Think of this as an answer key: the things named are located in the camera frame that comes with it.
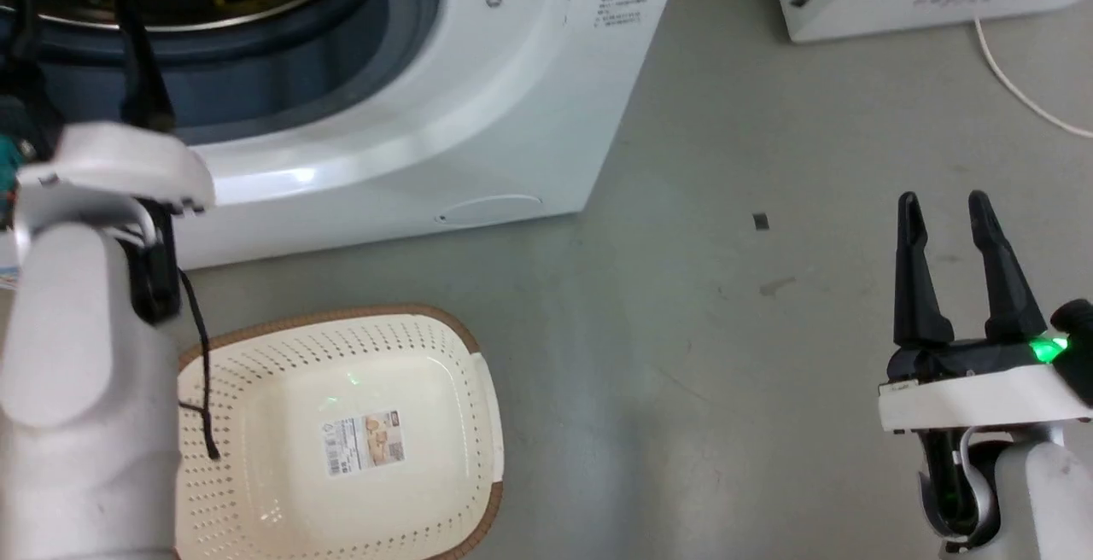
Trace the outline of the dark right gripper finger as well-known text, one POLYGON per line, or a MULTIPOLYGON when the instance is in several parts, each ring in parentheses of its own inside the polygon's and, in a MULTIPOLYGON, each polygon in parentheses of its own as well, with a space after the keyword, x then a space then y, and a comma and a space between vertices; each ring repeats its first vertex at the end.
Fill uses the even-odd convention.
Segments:
POLYGON ((988 340, 1029 342, 1047 330, 1043 314, 1006 237, 991 199, 983 190, 968 196, 973 245, 980 252, 988 293, 988 340))
POLYGON ((954 340, 952 323, 941 314, 926 260, 928 232, 914 191, 901 195, 897 208, 893 340, 900 347, 932 347, 954 340))

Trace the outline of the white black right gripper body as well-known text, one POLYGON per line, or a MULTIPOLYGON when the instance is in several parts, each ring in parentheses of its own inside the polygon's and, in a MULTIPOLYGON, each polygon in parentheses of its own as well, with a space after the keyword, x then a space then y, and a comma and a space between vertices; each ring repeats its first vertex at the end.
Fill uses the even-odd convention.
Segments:
POLYGON ((1061 335, 1039 335, 1023 346, 1029 365, 885 382, 878 389, 880 424, 886 432, 922 432, 1088 420, 1090 404, 1053 366, 1068 346, 1061 335))

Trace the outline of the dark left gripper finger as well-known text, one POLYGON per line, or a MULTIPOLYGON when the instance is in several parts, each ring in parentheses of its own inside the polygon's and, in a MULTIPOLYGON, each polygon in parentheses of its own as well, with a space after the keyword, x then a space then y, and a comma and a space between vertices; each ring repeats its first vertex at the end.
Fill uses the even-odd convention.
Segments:
POLYGON ((122 122, 172 135, 176 127, 174 106, 134 0, 114 0, 114 19, 124 43, 122 122))
POLYGON ((16 0, 3 51, 1 132, 23 155, 52 155, 57 108, 38 62, 42 28, 36 0, 16 0))

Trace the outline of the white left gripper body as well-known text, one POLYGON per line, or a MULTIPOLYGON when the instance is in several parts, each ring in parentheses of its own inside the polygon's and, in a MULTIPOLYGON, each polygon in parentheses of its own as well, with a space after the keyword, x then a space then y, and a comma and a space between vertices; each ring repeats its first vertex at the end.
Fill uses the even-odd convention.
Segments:
POLYGON ((202 213, 216 205, 204 159, 179 137, 121 122, 67 125, 46 163, 17 171, 15 218, 99 213, 114 201, 152 201, 202 213))

